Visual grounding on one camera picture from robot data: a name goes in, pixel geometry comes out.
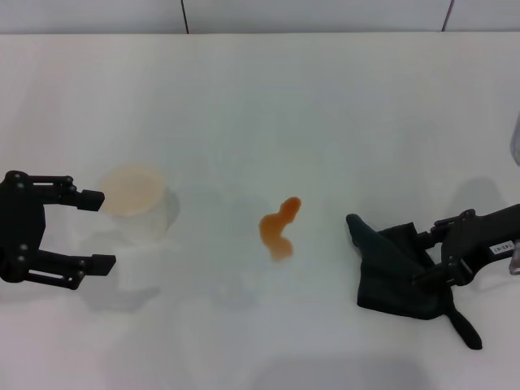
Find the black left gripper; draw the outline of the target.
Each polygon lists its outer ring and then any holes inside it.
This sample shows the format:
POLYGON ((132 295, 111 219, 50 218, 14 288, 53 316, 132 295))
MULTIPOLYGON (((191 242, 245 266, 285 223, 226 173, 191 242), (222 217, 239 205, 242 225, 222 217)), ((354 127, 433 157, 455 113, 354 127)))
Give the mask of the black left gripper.
POLYGON ((73 178, 9 171, 1 183, 1 278, 77 290, 85 276, 108 276, 115 255, 68 256, 39 250, 45 206, 98 212, 103 192, 77 189, 73 178))

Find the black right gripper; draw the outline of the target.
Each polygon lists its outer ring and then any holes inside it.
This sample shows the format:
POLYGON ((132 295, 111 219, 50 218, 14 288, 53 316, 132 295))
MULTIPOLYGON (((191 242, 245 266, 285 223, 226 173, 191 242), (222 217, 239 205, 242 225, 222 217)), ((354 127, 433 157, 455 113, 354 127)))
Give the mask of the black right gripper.
POLYGON ((478 216, 475 209, 434 222, 419 234, 419 247, 441 245, 441 263, 414 275, 418 287, 463 286, 485 266, 514 254, 519 240, 519 206, 478 216))

